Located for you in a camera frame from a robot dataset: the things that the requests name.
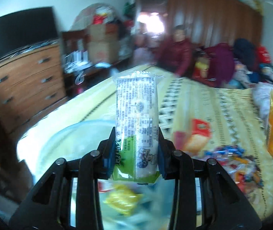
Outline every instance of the screw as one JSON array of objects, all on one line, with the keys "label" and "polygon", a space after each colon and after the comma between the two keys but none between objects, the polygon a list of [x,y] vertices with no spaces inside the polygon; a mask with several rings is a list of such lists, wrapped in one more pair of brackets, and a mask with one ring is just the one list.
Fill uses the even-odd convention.
[{"label": "screw", "polygon": [[96,157],[100,155],[100,151],[99,150],[92,150],[91,151],[91,156]]},{"label": "screw", "polygon": [[62,165],[63,163],[65,162],[65,159],[64,158],[58,158],[57,160],[56,160],[56,164],[58,164],[58,165]]},{"label": "screw", "polygon": [[177,156],[177,157],[182,156],[182,151],[181,150],[174,150],[173,155]]},{"label": "screw", "polygon": [[208,159],[208,163],[209,163],[210,165],[215,165],[215,164],[216,164],[216,160],[215,160],[214,158],[209,158],[209,159]]}]

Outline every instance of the maroon jacket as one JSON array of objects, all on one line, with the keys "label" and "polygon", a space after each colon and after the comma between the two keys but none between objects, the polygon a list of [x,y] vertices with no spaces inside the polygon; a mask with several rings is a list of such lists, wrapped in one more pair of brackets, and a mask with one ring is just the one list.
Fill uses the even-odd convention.
[{"label": "maroon jacket", "polygon": [[183,76],[191,62],[191,44],[187,39],[174,42],[172,38],[168,38],[161,43],[155,58],[165,65],[174,67],[175,74]]}]

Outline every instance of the yellow bedspread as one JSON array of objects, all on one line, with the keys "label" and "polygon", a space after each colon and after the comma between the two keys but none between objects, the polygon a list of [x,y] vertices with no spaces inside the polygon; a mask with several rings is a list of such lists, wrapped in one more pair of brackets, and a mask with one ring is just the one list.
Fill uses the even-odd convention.
[{"label": "yellow bedspread", "polygon": [[[203,119],[211,124],[212,139],[206,150],[221,145],[239,145],[247,155],[257,158],[264,187],[260,200],[253,204],[261,219],[273,213],[273,159],[266,151],[265,134],[257,120],[250,90],[210,88],[187,78],[175,78],[172,73],[157,67],[142,65],[134,70],[146,70],[163,75],[158,84],[159,127],[167,139],[175,131],[184,131],[190,118]],[[62,105],[31,128],[19,141],[20,159],[37,159],[40,148],[58,131],[82,120],[116,118],[116,86],[111,78],[85,91]],[[36,150],[29,151],[29,145]],[[28,164],[35,170],[35,163]]]}]

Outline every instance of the black tv screen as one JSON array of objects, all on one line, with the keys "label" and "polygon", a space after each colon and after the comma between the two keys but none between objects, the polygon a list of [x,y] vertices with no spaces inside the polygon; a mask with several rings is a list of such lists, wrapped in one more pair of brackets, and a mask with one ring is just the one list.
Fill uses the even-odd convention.
[{"label": "black tv screen", "polygon": [[52,7],[22,10],[0,17],[0,59],[16,50],[57,38]]}]

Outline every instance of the purple clothing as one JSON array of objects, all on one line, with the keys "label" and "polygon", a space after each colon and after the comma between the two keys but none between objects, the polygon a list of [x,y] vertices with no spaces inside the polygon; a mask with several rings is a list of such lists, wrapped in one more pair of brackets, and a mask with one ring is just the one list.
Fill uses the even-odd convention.
[{"label": "purple clothing", "polygon": [[217,87],[220,87],[223,82],[228,83],[235,71],[231,47],[227,43],[220,43],[214,47],[206,48],[205,52],[211,58],[207,79],[216,78]]}]

